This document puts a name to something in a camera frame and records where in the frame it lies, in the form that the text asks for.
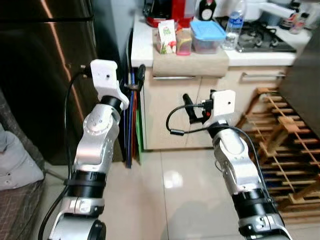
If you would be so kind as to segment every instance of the gray cushion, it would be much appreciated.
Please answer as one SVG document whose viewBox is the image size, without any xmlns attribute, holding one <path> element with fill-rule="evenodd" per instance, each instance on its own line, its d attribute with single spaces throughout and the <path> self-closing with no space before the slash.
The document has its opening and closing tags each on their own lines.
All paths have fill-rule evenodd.
<svg viewBox="0 0 320 240">
<path fill-rule="evenodd" d="M 0 191 L 20 188 L 44 179 L 43 172 L 13 133 L 0 132 L 1 145 L 5 147 L 0 153 Z"/>
</svg>

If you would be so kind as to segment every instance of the cabinet handle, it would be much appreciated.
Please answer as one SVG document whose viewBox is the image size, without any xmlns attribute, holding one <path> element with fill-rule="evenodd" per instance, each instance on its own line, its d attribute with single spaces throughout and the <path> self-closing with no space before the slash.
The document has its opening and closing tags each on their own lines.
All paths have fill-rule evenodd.
<svg viewBox="0 0 320 240">
<path fill-rule="evenodd" d="M 154 76 L 154 80 L 185 80 L 194 79 L 195 76 Z"/>
<path fill-rule="evenodd" d="M 254 81 L 261 82 L 256 79 L 258 79 L 258 78 L 265 78 L 265 79 L 276 78 L 276 80 L 278 80 L 278 79 L 283 79 L 285 77 L 286 77 L 286 75 L 283 72 L 274 73 L 274 74 L 247 74 L 246 72 L 244 72 L 241 76 L 241 79 L 242 79 L 242 81 L 245 81 L 247 79 L 248 81 L 251 81 L 251 82 L 254 82 Z"/>
</svg>

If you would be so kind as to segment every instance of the gas stove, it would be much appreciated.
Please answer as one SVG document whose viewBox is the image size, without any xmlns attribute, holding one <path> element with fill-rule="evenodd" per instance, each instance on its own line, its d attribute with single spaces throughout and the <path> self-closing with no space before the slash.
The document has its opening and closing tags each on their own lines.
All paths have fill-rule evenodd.
<svg viewBox="0 0 320 240">
<path fill-rule="evenodd" d="M 215 20 L 226 29 L 228 17 L 217 17 Z M 267 24 L 263 22 L 245 22 L 236 50 L 240 53 L 295 53 L 297 50 L 278 37 L 276 32 L 276 28 L 267 28 Z"/>
</svg>

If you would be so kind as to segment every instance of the plastic food container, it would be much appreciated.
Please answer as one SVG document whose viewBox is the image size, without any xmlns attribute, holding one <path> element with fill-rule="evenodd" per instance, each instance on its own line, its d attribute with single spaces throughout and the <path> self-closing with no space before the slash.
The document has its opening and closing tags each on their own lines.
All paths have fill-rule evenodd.
<svg viewBox="0 0 320 240">
<path fill-rule="evenodd" d="M 188 56 L 191 54 L 192 38 L 187 30 L 180 30 L 176 33 L 176 54 Z"/>
<path fill-rule="evenodd" d="M 214 21 L 192 21 L 192 45 L 197 54 L 216 54 L 226 32 Z"/>
</svg>

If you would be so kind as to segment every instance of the cabinet door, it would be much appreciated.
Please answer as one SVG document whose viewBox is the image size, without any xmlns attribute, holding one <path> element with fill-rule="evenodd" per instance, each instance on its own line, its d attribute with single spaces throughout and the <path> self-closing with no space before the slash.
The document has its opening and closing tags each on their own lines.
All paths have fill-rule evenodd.
<svg viewBox="0 0 320 240">
<path fill-rule="evenodd" d="M 286 72 L 284 66 L 273 67 L 231 67 L 225 77 L 217 79 L 203 77 L 197 97 L 197 103 L 209 99 L 210 90 L 233 90 L 236 93 L 235 113 L 230 121 L 236 124 L 247 110 L 254 91 L 259 87 L 276 87 Z M 191 129 L 202 128 L 202 124 L 193 124 Z M 187 148 L 212 147 L 212 139 L 206 131 L 187 135 Z"/>
<path fill-rule="evenodd" d="M 143 87 L 145 149 L 185 148 L 187 136 L 170 135 L 166 129 L 168 114 L 178 106 L 184 105 L 183 95 L 197 99 L 201 77 L 193 79 L 154 79 L 152 68 L 147 68 Z M 174 129 L 188 129 L 189 118 L 181 109 L 172 115 L 169 126 Z"/>
</svg>

